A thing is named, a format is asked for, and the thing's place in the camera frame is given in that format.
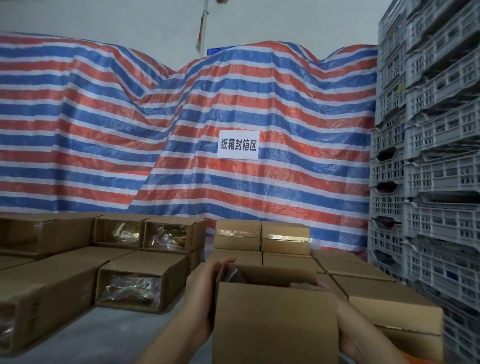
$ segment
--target red white and blue tarp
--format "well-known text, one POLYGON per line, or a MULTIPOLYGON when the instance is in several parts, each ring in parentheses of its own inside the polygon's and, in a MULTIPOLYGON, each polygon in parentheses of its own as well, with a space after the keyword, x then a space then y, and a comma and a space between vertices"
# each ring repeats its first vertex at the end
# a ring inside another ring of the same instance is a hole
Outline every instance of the red white and blue tarp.
POLYGON ((119 46, 0 36, 0 212, 279 220, 367 245, 376 48, 263 42, 178 72, 119 46), (216 157, 224 129, 259 160, 216 157))

